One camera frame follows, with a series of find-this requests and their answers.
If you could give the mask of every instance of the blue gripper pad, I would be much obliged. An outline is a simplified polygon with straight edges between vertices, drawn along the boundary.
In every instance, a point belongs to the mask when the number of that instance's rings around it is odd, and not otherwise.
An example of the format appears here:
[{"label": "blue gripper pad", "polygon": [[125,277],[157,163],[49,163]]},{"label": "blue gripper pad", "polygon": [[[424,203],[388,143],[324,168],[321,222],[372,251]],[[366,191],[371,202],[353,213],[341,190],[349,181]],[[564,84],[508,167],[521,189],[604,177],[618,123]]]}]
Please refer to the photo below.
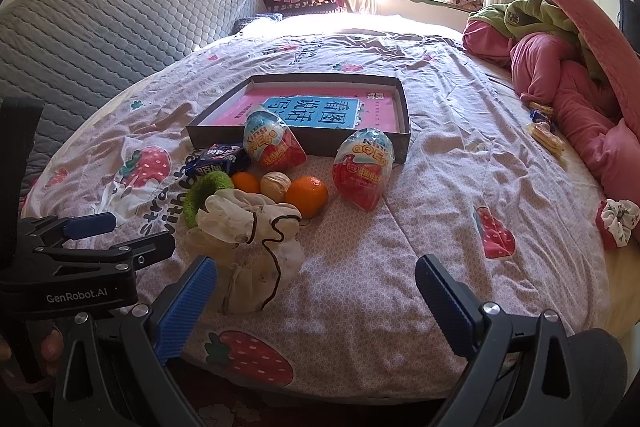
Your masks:
[{"label": "blue gripper pad", "polygon": [[166,364],[168,359],[180,356],[204,306],[216,288],[216,263],[208,257],[203,258],[191,274],[188,271],[182,277],[189,275],[180,293],[158,321],[154,351],[162,365]]},{"label": "blue gripper pad", "polygon": [[466,296],[461,295],[460,290],[456,292],[458,283],[431,255],[418,259],[415,265],[415,283],[451,350],[459,357],[472,360],[478,352],[476,325],[472,318],[481,321],[482,316],[478,311],[475,311],[477,317],[470,316],[461,302],[465,301]]},{"label": "blue gripper pad", "polygon": [[110,212],[91,216],[74,217],[62,227],[62,233],[68,239],[77,241],[85,237],[94,237],[102,233],[113,232],[116,228],[116,217]]}]

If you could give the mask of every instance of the green clothing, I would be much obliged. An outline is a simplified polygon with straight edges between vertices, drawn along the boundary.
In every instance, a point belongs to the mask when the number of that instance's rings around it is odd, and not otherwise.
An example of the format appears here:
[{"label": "green clothing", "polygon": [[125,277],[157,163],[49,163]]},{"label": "green clothing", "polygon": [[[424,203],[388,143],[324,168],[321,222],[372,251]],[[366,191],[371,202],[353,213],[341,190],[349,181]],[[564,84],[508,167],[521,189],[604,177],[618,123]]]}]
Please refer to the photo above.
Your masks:
[{"label": "green clothing", "polygon": [[494,4],[472,13],[469,20],[486,22],[508,39],[515,38],[517,41],[539,32],[560,37],[581,52],[591,78],[609,82],[578,28],[552,0],[517,0],[509,4]]}]

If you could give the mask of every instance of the green hair tie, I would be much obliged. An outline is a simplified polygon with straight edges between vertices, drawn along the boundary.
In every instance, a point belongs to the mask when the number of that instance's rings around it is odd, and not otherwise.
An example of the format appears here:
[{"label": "green hair tie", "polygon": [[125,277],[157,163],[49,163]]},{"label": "green hair tie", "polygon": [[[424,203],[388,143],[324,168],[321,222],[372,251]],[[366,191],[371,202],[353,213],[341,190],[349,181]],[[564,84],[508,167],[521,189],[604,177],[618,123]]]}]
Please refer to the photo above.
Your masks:
[{"label": "green hair tie", "polygon": [[189,229],[198,225],[198,210],[200,210],[209,196],[222,188],[236,188],[231,178],[223,171],[213,171],[195,182],[184,198],[182,215]]}]

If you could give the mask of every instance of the orange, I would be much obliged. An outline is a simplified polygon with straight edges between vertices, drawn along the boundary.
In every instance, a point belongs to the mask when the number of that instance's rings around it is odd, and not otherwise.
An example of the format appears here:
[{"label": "orange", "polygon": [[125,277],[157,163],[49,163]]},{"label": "orange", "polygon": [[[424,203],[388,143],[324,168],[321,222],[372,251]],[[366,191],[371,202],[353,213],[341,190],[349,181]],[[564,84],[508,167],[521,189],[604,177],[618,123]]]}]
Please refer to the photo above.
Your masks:
[{"label": "orange", "polygon": [[295,206],[303,219],[311,219],[329,199],[329,190],[322,180],[313,176],[303,176],[291,183],[284,196],[284,202]]},{"label": "orange", "polygon": [[247,194],[260,194],[260,180],[250,172],[236,172],[231,176],[231,181],[236,188]]}]

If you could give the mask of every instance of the candy egg package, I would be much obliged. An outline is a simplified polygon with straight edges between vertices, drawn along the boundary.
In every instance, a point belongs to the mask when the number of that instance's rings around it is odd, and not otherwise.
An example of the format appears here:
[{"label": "candy egg package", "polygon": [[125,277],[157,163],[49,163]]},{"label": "candy egg package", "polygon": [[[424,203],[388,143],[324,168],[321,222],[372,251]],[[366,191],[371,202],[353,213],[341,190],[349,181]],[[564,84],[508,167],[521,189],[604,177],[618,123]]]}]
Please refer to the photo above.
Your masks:
[{"label": "candy egg package", "polygon": [[394,159],[393,144],[382,131],[356,131],[338,149],[333,169],[335,187],[362,210],[373,210],[385,191]]},{"label": "candy egg package", "polygon": [[247,115],[244,149],[268,171],[287,171],[306,161],[306,153],[287,124],[261,105]]}]

